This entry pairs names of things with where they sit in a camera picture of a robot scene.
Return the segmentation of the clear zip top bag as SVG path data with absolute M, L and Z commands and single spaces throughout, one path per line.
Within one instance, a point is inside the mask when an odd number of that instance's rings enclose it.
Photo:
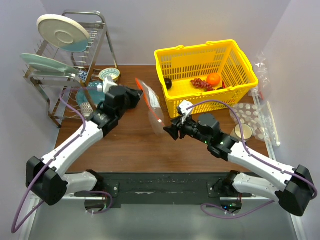
M 144 81 L 135 78 L 135 82 L 137 87 L 143 92 L 143 99 L 148 107 L 148 118 L 152 130 L 157 136 L 164 134 L 165 118 L 158 95 Z

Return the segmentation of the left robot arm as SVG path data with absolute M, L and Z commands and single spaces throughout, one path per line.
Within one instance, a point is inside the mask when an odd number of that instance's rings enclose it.
M 33 156 L 27 161 L 28 190 L 49 206 L 71 193 L 87 191 L 99 196 L 104 184 L 96 173 L 91 170 L 69 175 L 66 171 L 87 149 L 117 127 L 126 111 L 136 108 L 142 96 L 142 90 L 122 85 L 110 87 L 104 100 L 71 137 L 42 158 Z

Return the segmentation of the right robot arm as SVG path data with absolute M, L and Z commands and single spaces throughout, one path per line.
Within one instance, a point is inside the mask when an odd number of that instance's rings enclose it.
M 218 159 L 240 165 L 256 176 L 231 171 L 223 181 L 223 192 L 230 197 L 237 193 L 252 194 L 278 203 L 288 213 L 301 217 L 316 196 L 314 182 L 308 168 L 293 167 L 272 160 L 249 149 L 245 143 L 224 133 L 220 123 L 210 113 L 201 114 L 195 121 L 191 116 L 171 120 L 165 126 L 174 140 L 189 136 L 207 145 L 207 150 Z

